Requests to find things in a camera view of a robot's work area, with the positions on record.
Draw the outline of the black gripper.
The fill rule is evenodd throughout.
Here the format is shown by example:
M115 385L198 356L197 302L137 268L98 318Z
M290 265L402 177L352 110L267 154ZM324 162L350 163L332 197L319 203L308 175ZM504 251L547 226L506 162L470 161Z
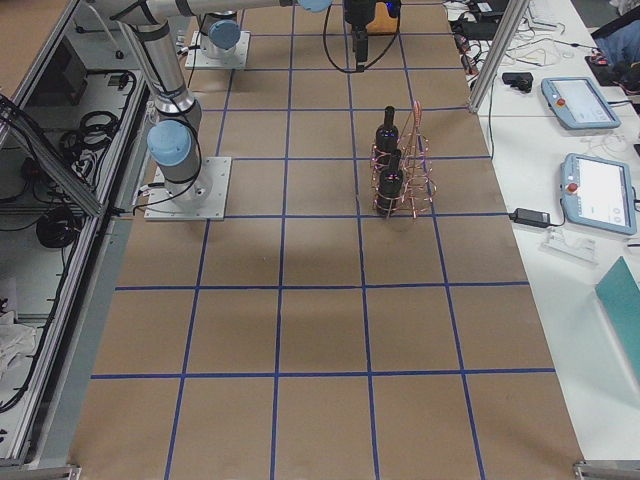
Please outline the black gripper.
M376 0L343 2L344 20L352 27L352 47L355 70L365 71L368 59L367 25L374 19Z

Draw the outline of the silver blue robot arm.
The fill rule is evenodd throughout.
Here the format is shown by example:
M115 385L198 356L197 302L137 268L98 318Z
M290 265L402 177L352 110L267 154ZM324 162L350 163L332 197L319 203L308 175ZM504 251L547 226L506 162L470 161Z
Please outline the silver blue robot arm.
M240 40L238 12L233 10L210 12L198 17L200 47L208 58L231 54Z
M375 65L389 50L399 35L401 1L341 1L344 22L351 26L352 50L355 55L355 69L345 70L333 61L326 43L332 1L97 1L97 11L113 22L122 25L123 32L130 34L134 56L146 72L147 80L155 89L155 109L162 121L184 119L185 128L195 141L201 119L201 108L187 86L181 72L177 54L170 38L169 19L173 17L197 18L204 22L208 14L234 13L271 7L298 6L312 13L325 12L322 33L325 56L337 71L350 75L362 73ZM391 19L396 20L393 37L385 49L367 63L367 27L376 15L377 4L384 4ZM195 108L195 120L191 110Z

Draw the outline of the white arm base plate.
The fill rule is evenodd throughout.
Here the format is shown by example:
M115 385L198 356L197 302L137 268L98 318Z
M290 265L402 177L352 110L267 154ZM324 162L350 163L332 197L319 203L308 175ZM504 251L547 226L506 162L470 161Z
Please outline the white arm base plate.
M187 53L185 67L194 70L244 70L246 68L250 32L242 31L236 45L224 50L211 43L208 37L194 32Z
M157 167L154 182L161 186L149 190L150 206L145 208L144 218L149 221L222 221L231 168L231 157L206 157L195 183L179 188L177 184L166 183Z

